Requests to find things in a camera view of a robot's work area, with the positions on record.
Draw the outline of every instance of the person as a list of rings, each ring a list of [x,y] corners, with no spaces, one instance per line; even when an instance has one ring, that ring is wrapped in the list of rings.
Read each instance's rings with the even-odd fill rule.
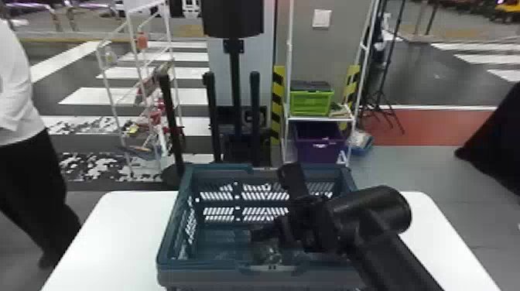
[[[0,211],[42,250],[38,265],[58,263],[80,229],[43,120],[33,105],[29,62],[0,21]]]

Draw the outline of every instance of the black speaker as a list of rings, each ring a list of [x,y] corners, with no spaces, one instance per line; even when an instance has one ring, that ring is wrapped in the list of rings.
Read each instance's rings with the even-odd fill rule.
[[[204,34],[240,39],[264,32],[264,0],[202,0]]]

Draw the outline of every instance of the purple storage box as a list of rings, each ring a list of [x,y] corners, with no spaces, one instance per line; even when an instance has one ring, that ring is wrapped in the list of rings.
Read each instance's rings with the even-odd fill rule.
[[[337,162],[345,137],[336,122],[294,122],[294,129],[300,162]]]

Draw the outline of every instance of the green plastic crate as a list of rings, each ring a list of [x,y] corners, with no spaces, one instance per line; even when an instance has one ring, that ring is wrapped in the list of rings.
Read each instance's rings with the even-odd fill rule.
[[[291,91],[291,115],[328,116],[334,91]]]

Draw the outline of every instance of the plastic basket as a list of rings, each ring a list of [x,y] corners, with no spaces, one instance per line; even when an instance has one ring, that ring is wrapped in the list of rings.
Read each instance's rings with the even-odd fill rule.
[[[323,81],[291,81],[291,115],[327,116],[334,91]]]
[[[336,122],[294,122],[298,160],[301,163],[336,163],[345,137]]]
[[[291,115],[327,116],[332,96],[334,91],[291,91]]]
[[[312,194],[355,190],[350,170],[304,165]],[[168,290],[349,290],[363,282],[347,260],[310,259],[256,265],[250,230],[285,214],[288,194],[273,170],[248,165],[191,165],[157,255],[158,281]]]

